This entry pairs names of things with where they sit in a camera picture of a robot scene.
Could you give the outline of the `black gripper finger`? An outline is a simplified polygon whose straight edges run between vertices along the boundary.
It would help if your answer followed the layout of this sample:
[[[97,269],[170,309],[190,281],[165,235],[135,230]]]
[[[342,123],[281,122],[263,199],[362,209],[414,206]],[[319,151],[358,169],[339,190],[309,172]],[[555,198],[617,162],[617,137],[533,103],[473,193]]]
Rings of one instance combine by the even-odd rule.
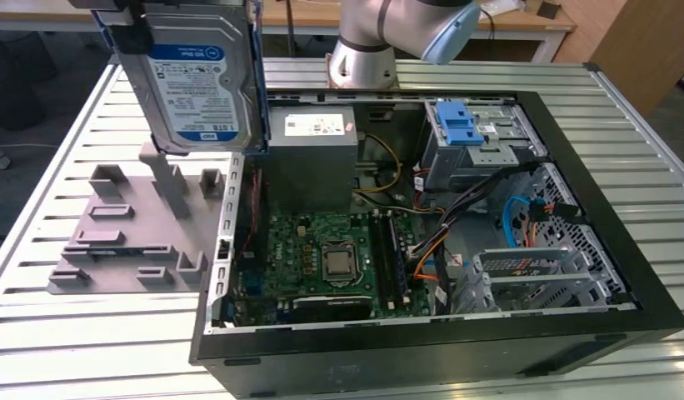
[[[154,45],[150,24],[146,21],[145,3],[121,1],[125,24],[118,25],[118,50],[123,54],[147,54]]]

